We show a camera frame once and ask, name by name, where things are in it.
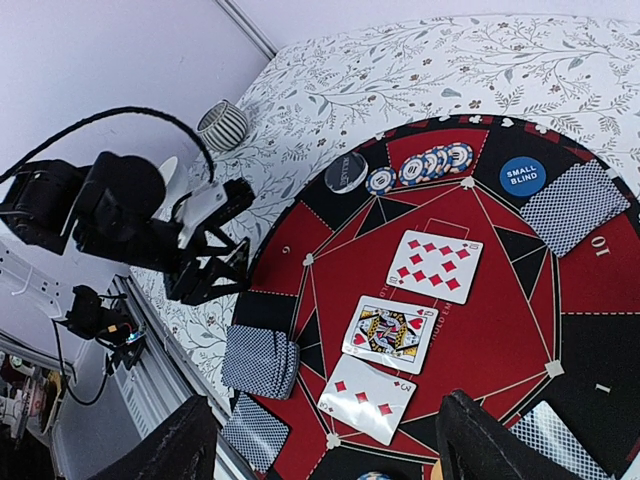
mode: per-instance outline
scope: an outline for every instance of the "striped vase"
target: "striped vase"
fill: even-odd
[[[225,152],[237,147],[247,133],[244,112],[226,100],[209,110],[198,123],[198,135],[211,150]]]

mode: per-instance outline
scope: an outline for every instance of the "wire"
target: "wire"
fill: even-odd
[[[166,122],[169,122],[169,123],[175,125],[180,130],[182,130],[184,133],[186,133],[187,136],[198,146],[198,148],[200,149],[200,151],[204,155],[204,160],[207,163],[207,167],[209,168],[209,183],[213,183],[213,170],[214,169],[213,169],[213,159],[211,158],[211,154],[207,150],[207,147],[202,142],[200,137],[198,137],[198,135],[193,131],[193,129],[191,127],[189,127],[186,123],[178,120],[173,115],[169,115],[168,113],[161,112],[160,110],[154,110],[153,108],[147,108],[147,107],[117,107],[117,108],[111,108],[109,110],[105,110],[103,112],[91,115],[90,117],[84,118],[84,119],[80,120],[79,122],[76,122],[73,125],[65,128],[64,130],[61,130],[60,132],[56,133],[55,135],[49,137],[44,142],[42,142],[40,145],[38,145],[36,148],[31,150],[29,153],[27,153],[24,157],[22,157],[22,159],[20,159],[15,165],[13,165],[11,168],[9,168],[6,172],[4,172],[2,175],[0,175],[0,184],[6,182],[9,178],[11,178],[13,175],[15,175],[16,172],[20,169],[20,167],[22,167],[29,160],[31,160],[36,155],[38,155],[39,153],[41,153],[44,150],[46,150],[47,148],[49,148],[51,145],[53,145],[57,141],[59,141],[62,138],[66,137],[70,133],[73,133],[76,130],[79,130],[80,128],[85,127],[85,126],[87,126],[90,123],[93,123],[95,121],[102,120],[102,119],[109,118],[109,117],[114,117],[116,115],[122,115],[124,113],[138,113],[138,114],[141,114],[141,115],[148,115],[150,117],[159,118],[161,120],[164,120]],[[179,205],[184,200],[185,200],[184,198],[179,199],[176,202],[176,204]]]
[[[43,357],[47,357],[47,358],[49,358],[51,360],[58,360],[56,357],[54,357],[52,355],[49,355],[49,354],[46,354],[46,353],[43,353],[43,352],[40,352],[40,351],[36,350],[35,348],[32,348],[29,345],[26,345],[26,344],[16,340],[15,338],[7,335],[4,332],[0,331],[0,337],[4,338],[5,340],[7,340],[7,341],[9,341],[11,343],[13,343],[14,345],[17,345],[20,348],[24,348],[25,350],[28,350],[29,352],[31,352],[31,353],[33,353],[35,355],[42,355]],[[77,382],[78,381],[78,376],[76,375],[75,367],[73,366],[73,364],[71,362],[65,361],[65,364],[67,365],[67,367],[69,367],[71,369],[71,373],[73,374],[73,379],[74,379],[74,381]]]
[[[107,365],[107,368],[105,369],[105,372],[104,372],[104,376],[102,377],[102,384],[100,385],[100,388],[98,389],[98,393],[96,393],[96,396],[93,397],[93,399],[88,402],[85,402],[84,400],[80,400],[76,396],[76,394],[73,393],[73,390],[71,390],[71,387],[67,382],[67,377],[64,374],[64,364],[62,363],[62,345],[60,343],[60,332],[58,332],[58,322],[56,322],[55,320],[51,320],[51,322],[53,323],[53,331],[56,334],[56,345],[58,347],[58,360],[60,362],[60,377],[62,377],[62,383],[64,383],[64,386],[69,392],[69,395],[71,395],[71,398],[73,398],[80,405],[83,405],[85,407],[90,407],[91,405],[95,404],[102,396],[104,387],[107,385],[107,379],[109,378],[109,375],[107,372],[111,369],[111,366],[113,365],[114,355],[112,355],[111,358],[109,359],[109,364]]]

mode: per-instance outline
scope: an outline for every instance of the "card deck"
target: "card deck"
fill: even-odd
[[[386,283],[403,290],[464,304],[483,244],[407,230]]]
[[[285,400],[299,366],[299,347],[283,332],[232,325],[222,363],[222,383],[262,397]]]
[[[434,308],[362,296],[342,351],[418,374],[437,318],[438,310]]]
[[[571,430],[542,401],[511,427],[511,433],[523,443],[575,473],[584,480],[609,480],[611,477],[593,460]]]
[[[520,209],[549,249],[563,257],[631,204],[597,160],[575,164]]]
[[[221,434],[256,470],[266,473],[282,450],[289,427],[243,393]]]
[[[389,445],[416,385],[342,355],[320,395],[318,408]]]

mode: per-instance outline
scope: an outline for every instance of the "poker chip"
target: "poker chip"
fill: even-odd
[[[439,178],[444,175],[450,168],[448,164],[448,154],[444,147],[434,147],[422,154],[424,162],[428,165],[428,173],[426,180]]]
[[[444,176],[451,169],[453,158],[449,155],[449,147],[439,146],[433,149],[438,157],[438,167],[436,168],[437,176]]]
[[[391,167],[376,168],[367,177],[367,190],[371,195],[384,195],[393,188],[397,178],[396,171]]]
[[[449,145],[449,156],[451,157],[451,173],[464,172],[473,162],[473,150],[466,143],[452,143]]]
[[[428,167],[422,155],[414,155],[404,161],[398,172],[398,178],[403,185],[417,185],[427,178],[427,171]]]

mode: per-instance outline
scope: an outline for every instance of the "floral bedsheet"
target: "floral bedsheet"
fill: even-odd
[[[247,139],[214,157],[222,181],[257,195],[226,230],[253,250],[300,189],[336,156],[414,120],[460,113],[524,118],[607,161],[640,193],[640,24],[562,16],[433,18],[287,47],[239,102]],[[202,158],[191,186],[204,181]],[[162,320],[220,381],[236,296],[197,308],[165,299],[162,276],[134,269]]]

